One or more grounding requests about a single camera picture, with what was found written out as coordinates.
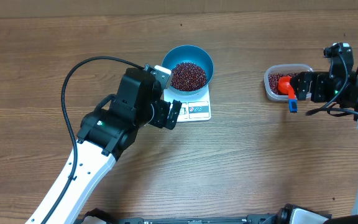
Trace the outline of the red measuring scoop blue handle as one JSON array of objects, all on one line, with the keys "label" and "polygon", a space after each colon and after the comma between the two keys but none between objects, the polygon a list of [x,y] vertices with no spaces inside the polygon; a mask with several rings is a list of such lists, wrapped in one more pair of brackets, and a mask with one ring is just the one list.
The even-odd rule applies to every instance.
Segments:
[{"label": "red measuring scoop blue handle", "polygon": [[298,112],[298,103],[295,91],[290,84],[291,77],[285,76],[278,80],[278,90],[280,93],[288,96],[288,108],[291,113]]}]

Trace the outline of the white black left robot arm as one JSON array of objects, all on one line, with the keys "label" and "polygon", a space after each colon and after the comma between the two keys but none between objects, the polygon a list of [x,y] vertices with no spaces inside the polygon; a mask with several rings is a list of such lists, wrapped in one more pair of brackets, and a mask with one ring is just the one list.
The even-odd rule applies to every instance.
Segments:
[{"label": "white black left robot arm", "polygon": [[175,127],[181,102],[161,99],[172,76],[159,65],[126,70],[117,93],[105,97],[82,119],[76,149],[28,223],[74,223],[94,188],[134,143],[141,127]]}]

